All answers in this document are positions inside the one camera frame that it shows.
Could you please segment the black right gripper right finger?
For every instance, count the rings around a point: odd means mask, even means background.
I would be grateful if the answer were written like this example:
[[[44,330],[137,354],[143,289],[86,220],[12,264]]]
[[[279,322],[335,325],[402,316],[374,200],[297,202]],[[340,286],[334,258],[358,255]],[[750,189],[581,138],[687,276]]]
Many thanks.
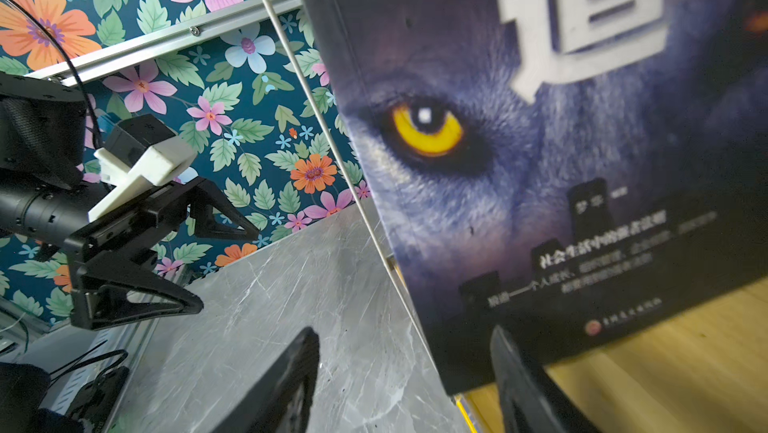
[[[491,334],[490,356],[506,432],[598,430],[500,325]]]

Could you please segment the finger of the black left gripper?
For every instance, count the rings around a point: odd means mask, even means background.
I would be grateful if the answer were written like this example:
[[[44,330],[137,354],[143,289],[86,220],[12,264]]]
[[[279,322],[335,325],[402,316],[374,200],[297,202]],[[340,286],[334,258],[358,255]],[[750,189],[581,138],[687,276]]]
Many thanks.
[[[98,331],[164,316],[195,315],[201,298],[112,251],[69,259],[70,323]]]
[[[189,184],[193,235],[216,240],[256,240],[260,234],[227,196],[210,180],[198,177]]]

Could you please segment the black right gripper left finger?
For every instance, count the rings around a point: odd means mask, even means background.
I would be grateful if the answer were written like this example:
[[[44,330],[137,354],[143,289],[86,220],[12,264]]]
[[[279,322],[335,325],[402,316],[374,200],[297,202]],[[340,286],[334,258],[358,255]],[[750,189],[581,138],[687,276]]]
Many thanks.
[[[305,327],[214,430],[306,432],[319,366],[319,336]]]

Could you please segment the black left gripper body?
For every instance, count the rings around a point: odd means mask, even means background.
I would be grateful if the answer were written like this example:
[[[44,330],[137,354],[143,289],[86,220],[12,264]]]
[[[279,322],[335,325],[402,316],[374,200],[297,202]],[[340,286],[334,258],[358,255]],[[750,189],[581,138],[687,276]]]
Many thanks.
[[[179,229],[192,202],[188,186],[172,183],[89,220],[87,209],[105,195],[96,185],[62,195],[62,253],[69,265],[85,265],[102,253],[137,265],[155,264],[159,256],[153,248]]]

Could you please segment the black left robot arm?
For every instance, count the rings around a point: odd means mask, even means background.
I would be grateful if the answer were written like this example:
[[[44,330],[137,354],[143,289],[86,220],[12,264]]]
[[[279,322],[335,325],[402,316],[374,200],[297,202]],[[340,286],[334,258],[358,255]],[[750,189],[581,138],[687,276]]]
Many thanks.
[[[179,183],[195,150],[158,118],[120,121],[96,151],[101,179],[80,168],[88,98],[50,81],[1,77],[1,232],[66,256],[74,326],[102,330],[203,309],[154,270],[156,245],[187,219],[208,239],[254,240],[258,228],[210,180]]]

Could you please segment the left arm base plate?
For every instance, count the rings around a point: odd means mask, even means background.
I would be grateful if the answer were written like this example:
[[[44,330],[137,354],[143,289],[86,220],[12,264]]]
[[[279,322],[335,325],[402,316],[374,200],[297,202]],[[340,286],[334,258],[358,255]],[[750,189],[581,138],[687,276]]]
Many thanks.
[[[65,416],[83,422],[92,432],[102,432],[129,375],[129,368],[120,366],[86,383],[70,404]]]

